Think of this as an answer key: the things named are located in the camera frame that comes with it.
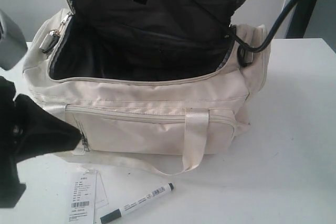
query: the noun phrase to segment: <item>bag strap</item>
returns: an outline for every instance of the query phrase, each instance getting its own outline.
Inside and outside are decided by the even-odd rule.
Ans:
[[[44,107],[46,111],[50,112],[54,112],[56,109],[58,112],[58,117],[65,118],[60,116],[59,108],[59,106],[54,107],[53,105]],[[184,147],[182,156],[183,169],[175,174],[164,173],[146,161],[137,158],[120,156],[116,153],[92,150],[85,152],[83,149],[77,148],[72,153],[63,152],[57,153],[56,155],[62,157],[64,160],[70,163],[124,166],[146,170],[148,172],[159,175],[173,176],[193,170],[200,165],[205,152],[208,125],[209,109],[186,109]]]

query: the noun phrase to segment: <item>bag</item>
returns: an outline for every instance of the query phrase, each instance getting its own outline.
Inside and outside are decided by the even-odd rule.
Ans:
[[[232,15],[245,0],[225,1],[212,8]],[[248,54],[253,62],[242,68],[238,44],[197,10],[190,16],[206,25],[172,19],[190,8],[184,4],[68,3],[71,12],[61,10],[37,32],[23,69],[34,100],[82,132],[77,149],[58,156],[165,174],[115,153],[182,155],[186,172],[248,129],[245,104],[265,83],[269,47]],[[267,36],[264,26],[232,29],[252,46]]]

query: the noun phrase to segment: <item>black cable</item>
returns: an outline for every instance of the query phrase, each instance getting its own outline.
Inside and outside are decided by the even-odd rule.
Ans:
[[[240,44],[240,49],[238,50],[240,54],[242,53],[243,49],[245,49],[246,51],[250,51],[250,52],[261,52],[265,50],[267,46],[271,43],[273,37],[275,36],[282,22],[285,20],[285,18],[290,13],[290,11],[294,8],[294,6],[299,2],[299,0],[290,0],[290,2],[282,10],[281,14],[275,21],[274,25],[269,31],[269,34],[264,40],[264,42],[259,47],[251,47],[248,43],[245,43],[234,32],[232,32],[229,27],[227,27],[220,20],[218,20],[211,12],[205,9],[200,3],[198,3],[196,0],[190,0],[190,1],[194,3],[201,11],[203,11],[212,20],[216,21],[221,26],[221,28],[224,30],[224,32],[226,32],[226,34],[230,35],[235,41],[237,41]]]

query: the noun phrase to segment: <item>pen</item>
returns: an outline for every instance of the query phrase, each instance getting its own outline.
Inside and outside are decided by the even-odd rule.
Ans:
[[[134,210],[138,209],[141,206],[146,205],[148,202],[151,202],[154,199],[158,199],[161,196],[171,192],[174,189],[174,186],[172,183],[169,183],[165,186],[162,186],[151,193],[143,196],[142,198],[127,204],[103,217],[100,218],[101,224],[107,224],[111,221],[114,221],[116,219],[119,219],[120,217],[129,214],[130,212],[133,212]]]

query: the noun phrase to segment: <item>barcode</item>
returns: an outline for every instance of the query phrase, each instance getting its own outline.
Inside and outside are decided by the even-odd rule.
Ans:
[[[74,207],[86,207],[88,205],[90,205],[89,201],[75,202],[75,203],[71,204],[71,208],[74,208]]]
[[[160,187],[158,190],[152,192],[153,197],[165,191],[164,187]]]

